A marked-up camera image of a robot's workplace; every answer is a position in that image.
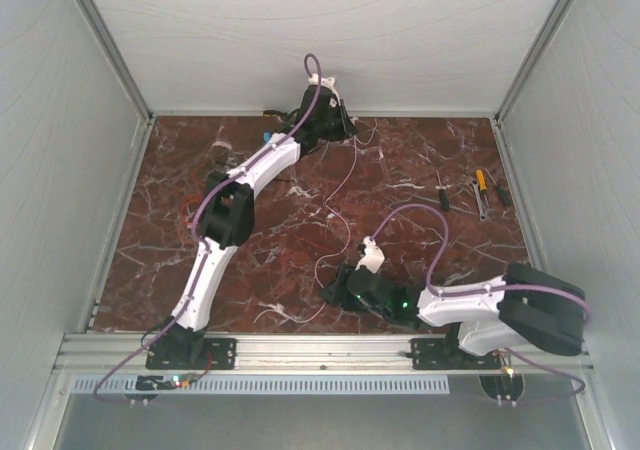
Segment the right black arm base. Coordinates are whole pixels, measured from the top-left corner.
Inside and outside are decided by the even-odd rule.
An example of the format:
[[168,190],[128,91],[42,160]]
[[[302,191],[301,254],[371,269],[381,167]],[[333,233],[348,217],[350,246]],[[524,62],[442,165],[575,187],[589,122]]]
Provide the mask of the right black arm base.
[[411,360],[414,370],[486,370],[501,368],[498,356],[488,353],[484,356],[467,354],[446,338],[414,338],[410,340],[410,350],[406,357]]

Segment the yellow handled screwdriver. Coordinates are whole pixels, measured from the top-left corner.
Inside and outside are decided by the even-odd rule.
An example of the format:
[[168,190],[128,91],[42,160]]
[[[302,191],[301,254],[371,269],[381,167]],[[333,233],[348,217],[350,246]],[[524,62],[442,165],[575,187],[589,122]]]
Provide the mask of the yellow handled screwdriver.
[[485,180],[483,171],[478,169],[475,175],[476,175],[476,180],[478,182],[479,189],[481,191],[485,191],[487,189],[487,185],[486,185],[486,180]]

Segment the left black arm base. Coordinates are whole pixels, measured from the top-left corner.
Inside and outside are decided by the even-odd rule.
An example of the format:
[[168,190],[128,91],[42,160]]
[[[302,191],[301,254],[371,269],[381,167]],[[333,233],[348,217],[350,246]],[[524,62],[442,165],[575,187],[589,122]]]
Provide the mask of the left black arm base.
[[237,340],[228,337],[207,337],[205,331],[194,332],[180,326],[172,327],[155,341],[147,355],[149,370],[233,370]]

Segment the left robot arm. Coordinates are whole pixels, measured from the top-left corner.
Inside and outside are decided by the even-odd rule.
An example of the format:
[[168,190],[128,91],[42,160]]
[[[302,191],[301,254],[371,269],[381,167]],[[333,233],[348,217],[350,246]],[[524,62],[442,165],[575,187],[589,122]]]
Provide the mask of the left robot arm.
[[310,154],[319,142],[347,140],[357,132],[334,77],[309,78],[300,108],[282,130],[238,167],[212,172],[202,203],[193,217],[196,259],[184,291],[153,350],[169,349],[184,368],[205,356],[204,334],[213,300],[227,265],[255,227],[255,200],[280,173]]

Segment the silver wrench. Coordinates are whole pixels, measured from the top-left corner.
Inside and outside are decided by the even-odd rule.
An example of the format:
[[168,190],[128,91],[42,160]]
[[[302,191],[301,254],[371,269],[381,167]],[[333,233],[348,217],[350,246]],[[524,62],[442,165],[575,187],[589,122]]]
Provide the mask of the silver wrench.
[[473,188],[474,191],[474,195],[475,195],[475,200],[476,200],[476,205],[478,208],[478,215],[479,215],[479,220],[480,221],[485,221],[487,219],[487,214],[485,211],[485,207],[482,201],[482,197],[480,194],[480,187],[479,187],[479,182],[476,179],[472,179],[471,180],[471,186]]

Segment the aluminium front rail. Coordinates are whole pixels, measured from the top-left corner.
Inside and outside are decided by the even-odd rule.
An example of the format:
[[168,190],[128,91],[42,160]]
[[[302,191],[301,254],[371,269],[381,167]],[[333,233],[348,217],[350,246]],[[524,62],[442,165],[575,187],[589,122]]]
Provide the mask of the aluminium front rail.
[[[239,374],[410,374],[409,335],[236,334]],[[54,368],[104,374],[139,349],[138,333],[63,337]]]

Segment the black yellow edge clip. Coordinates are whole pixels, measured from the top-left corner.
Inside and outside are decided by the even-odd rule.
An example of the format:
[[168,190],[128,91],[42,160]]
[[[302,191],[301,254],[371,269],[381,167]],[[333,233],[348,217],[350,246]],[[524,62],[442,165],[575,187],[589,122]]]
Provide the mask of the black yellow edge clip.
[[290,119],[292,116],[296,115],[297,110],[293,110],[290,112],[278,111],[278,110],[264,110],[262,112],[262,116],[264,117],[277,117],[281,119]]

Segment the black handled screwdriver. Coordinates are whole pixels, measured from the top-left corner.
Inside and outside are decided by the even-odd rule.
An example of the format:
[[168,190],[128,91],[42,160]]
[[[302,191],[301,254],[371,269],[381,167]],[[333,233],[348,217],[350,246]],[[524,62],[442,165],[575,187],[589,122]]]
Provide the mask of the black handled screwdriver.
[[499,200],[503,205],[505,205],[506,207],[511,207],[513,205],[509,193],[502,186],[500,186],[499,184],[495,184],[494,189],[496,190]]

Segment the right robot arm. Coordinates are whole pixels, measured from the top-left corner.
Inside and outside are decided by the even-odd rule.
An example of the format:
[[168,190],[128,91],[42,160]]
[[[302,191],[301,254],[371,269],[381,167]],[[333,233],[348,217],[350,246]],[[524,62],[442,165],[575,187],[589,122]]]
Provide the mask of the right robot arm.
[[407,330],[456,327],[458,333],[443,341],[442,354],[457,368],[476,356],[525,344],[576,356],[590,315],[579,287],[521,263],[482,282],[422,290],[400,286],[364,266],[342,265],[320,295],[332,307],[368,312]]

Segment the red shaft black screwdriver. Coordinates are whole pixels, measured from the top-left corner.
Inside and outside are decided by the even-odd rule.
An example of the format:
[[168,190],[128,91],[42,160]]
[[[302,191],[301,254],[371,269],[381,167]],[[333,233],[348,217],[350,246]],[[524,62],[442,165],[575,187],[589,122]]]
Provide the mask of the red shaft black screwdriver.
[[442,183],[439,172],[436,172],[436,177],[437,177],[437,183],[438,183],[438,185],[436,186],[436,189],[438,191],[440,208],[443,212],[449,212],[450,203],[447,196],[448,186]]

